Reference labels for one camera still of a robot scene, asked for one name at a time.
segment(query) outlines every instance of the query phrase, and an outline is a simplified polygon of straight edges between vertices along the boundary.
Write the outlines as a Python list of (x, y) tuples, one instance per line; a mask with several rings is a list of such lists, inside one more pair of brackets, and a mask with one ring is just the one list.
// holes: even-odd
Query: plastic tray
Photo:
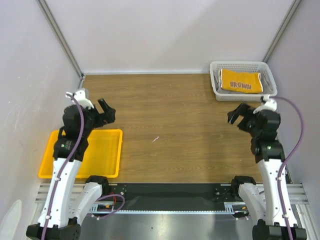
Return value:
[[(46, 146), (38, 172), (41, 179), (51, 179), (53, 173), (54, 144), (59, 131), (53, 131)], [(116, 178), (119, 174), (123, 132), (120, 129), (96, 129), (88, 137), (89, 146), (85, 151), (77, 179), (91, 175)]]
[[(229, 69), (235, 72), (261, 73), (263, 92), (259, 94), (245, 94), (241, 92), (226, 91), (219, 89), (215, 81), (219, 69)], [(261, 96), (277, 95), (277, 86), (272, 72), (265, 62), (262, 61), (213, 61), (210, 64), (210, 77), (215, 98), (218, 101), (244, 101), (260, 102)]]

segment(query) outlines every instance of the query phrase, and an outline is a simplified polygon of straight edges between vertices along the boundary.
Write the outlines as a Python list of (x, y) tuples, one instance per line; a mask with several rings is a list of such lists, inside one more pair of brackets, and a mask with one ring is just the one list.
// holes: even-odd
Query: yellow cloth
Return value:
[(261, 84), (261, 73), (234, 72), (228, 69), (219, 71), (219, 85), (224, 90), (259, 94), (264, 91)]

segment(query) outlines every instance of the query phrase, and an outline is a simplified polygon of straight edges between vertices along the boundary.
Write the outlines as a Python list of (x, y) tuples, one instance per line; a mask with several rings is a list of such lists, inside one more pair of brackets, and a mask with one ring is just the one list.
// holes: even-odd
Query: wood grain surface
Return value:
[(123, 130), (118, 178), (127, 183), (261, 182), (250, 135), (227, 124), (239, 102), (216, 101), (209, 74), (87, 75), (90, 99), (116, 109)]

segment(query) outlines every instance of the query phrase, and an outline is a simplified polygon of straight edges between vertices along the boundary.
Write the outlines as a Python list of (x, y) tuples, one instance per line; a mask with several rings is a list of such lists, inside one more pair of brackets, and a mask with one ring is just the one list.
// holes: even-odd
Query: gray wall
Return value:
[(261, 61), (293, 0), (47, 0), (85, 73), (199, 73)]
[[(313, 215), (320, 226), (320, 1), (304, 0), (268, 62), (278, 95), (293, 100), (305, 119), (305, 137), (289, 163), (295, 183), (303, 183)], [(279, 102), (280, 137), (288, 154), (300, 134), (291, 107)]]
[[(31, 221), (41, 180), (38, 169), (51, 131), (62, 125), (79, 79), (35, 0), (0, 7), (0, 239)], [(6, 215), (17, 205), (14, 218)]]

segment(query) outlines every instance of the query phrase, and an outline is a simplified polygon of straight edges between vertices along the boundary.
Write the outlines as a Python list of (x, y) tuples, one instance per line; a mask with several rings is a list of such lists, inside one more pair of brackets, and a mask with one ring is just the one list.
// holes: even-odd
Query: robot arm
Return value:
[[(252, 136), (251, 152), (255, 155), (255, 162), (262, 175), (265, 199), (259, 193), (252, 177), (236, 176), (231, 183), (232, 190), (245, 202), (251, 214), (254, 223), (253, 240), (289, 239), (285, 217), (294, 239), (306, 240), (306, 230), (298, 228), (291, 209), (285, 169), (282, 170), (281, 177), (278, 177), (285, 155), (282, 145), (277, 140), (277, 129), (281, 122), (280, 115), (275, 112), (277, 102), (267, 96), (261, 98), (261, 101), (262, 105), (257, 108), (245, 103), (240, 104), (228, 113), (228, 122), (233, 124), (239, 116), (243, 116), (238, 127)], [(281, 184), (285, 211), (281, 204), (278, 181)]]
[(64, 126), (60, 129), (58, 140), (54, 144), (53, 173), (43, 210), (38, 223), (28, 226), (26, 231), (27, 237), (32, 240), (43, 239), (43, 231), (46, 240), (68, 240), (79, 237), (81, 224), (93, 203), (109, 193), (106, 177), (91, 176), (86, 180), (82, 193), (70, 207), (76, 175), (89, 145), (88, 137), (94, 128), (113, 123), (116, 110), (109, 107), (104, 99), (99, 99), (98, 102), (104, 111), (99, 113), (88, 99), (88, 92), (84, 88), (75, 93), (67, 92), (67, 96), (69, 95), (73, 96), (81, 106), (84, 118), (83, 134), (74, 155), (70, 156), (80, 134), (81, 118), (76, 105), (68, 106), (62, 117)]

